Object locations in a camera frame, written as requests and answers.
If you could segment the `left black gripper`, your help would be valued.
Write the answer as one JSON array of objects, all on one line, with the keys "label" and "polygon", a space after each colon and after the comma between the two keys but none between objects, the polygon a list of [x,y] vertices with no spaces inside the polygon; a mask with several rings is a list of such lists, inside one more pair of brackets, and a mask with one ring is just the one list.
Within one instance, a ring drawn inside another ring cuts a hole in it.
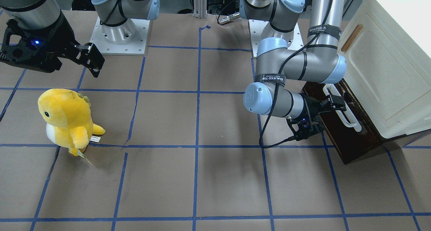
[{"label": "left black gripper", "polygon": [[329,94],[323,101],[318,101],[303,93],[300,94],[302,103],[301,112],[295,118],[288,117],[287,124],[293,132],[293,136],[288,137],[287,141],[300,141],[308,139],[325,130],[319,114],[331,111],[346,111],[346,102],[343,97]]}]

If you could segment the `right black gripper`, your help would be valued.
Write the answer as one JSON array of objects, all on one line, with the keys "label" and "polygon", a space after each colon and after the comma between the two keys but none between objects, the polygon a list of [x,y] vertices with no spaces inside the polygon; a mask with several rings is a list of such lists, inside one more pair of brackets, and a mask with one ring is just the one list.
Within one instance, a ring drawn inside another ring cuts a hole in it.
[{"label": "right black gripper", "polygon": [[1,62],[52,73],[63,65],[59,57],[85,66],[95,78],[99,76],[105,62],[94,43],[80,45],[75,40],[74,31],[63,14],[52,25],[38,30],[20,28],[17,18],[7,21]]}]

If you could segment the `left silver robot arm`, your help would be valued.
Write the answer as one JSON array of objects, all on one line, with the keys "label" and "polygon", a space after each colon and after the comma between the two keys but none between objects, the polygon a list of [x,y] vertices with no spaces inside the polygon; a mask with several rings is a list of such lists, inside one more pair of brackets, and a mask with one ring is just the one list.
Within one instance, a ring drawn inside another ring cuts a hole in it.
[{"label": "left silver robot arm", "polygon": [[345,101],[330,94],[316,100],[285,89],[286,81],[338,83],[346,72],[346,60],[337,53],[341,37],[344,0],[312,0],[307,43],[292,50],[294,28],[305,0],[240,0],[240,16],[268,21],[269,34],[258,44],[254,82],[243,95],[245,108],[253,113],[285,118],[293,135],[284,140],[300,141],[325,128],[320,115],[345,111]]}]

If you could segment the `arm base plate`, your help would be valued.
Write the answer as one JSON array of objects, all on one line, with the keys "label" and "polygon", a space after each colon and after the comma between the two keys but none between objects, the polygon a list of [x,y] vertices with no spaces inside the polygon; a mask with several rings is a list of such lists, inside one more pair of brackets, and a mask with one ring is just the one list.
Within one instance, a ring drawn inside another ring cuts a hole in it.
[{"label": "arm base plate", "polygon": [[288,33],[275,31],[268,21],[249,20],[249,31],[252,46],[252,54],[255,59],[258,52],[259,43],[268,37],[279,37],[284,39],[288,44],[288,49],[298,50],[303,47],[303,38],[300,33],[299,24],[296,23],[294,30]]},{"label": "arm base plate", "polygon": [[128,19],[123,25],[108,27],[97,18],[90,42],[102,55],[144,56],[151,22]]}]

